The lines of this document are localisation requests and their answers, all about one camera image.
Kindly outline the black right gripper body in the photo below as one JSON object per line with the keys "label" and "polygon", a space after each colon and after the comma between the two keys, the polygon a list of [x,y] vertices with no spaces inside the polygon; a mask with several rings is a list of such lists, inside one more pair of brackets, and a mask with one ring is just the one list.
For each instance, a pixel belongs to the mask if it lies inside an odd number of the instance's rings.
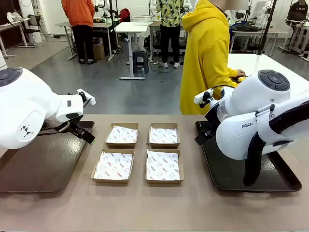
{"label": "black right gripper body", "polygon": [[205,114],[205,118],[210,123],[210,129],[212,132],[216,133],[218,126],[220,125],[220,120],[217,116],[217,109],[219,104],[214,105],[209,109],[209,111]]}

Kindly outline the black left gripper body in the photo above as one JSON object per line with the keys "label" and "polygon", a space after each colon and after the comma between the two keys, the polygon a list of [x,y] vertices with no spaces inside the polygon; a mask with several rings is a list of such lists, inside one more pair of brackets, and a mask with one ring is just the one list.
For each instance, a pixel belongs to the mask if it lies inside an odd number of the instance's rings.
{"label": "black left gripper body", "polygon": [[72,134],[84,134],[85,129],[79,125],[83,116],[78,116],[68,121],[68,126],[65,126],[63,133],[70,132]]}

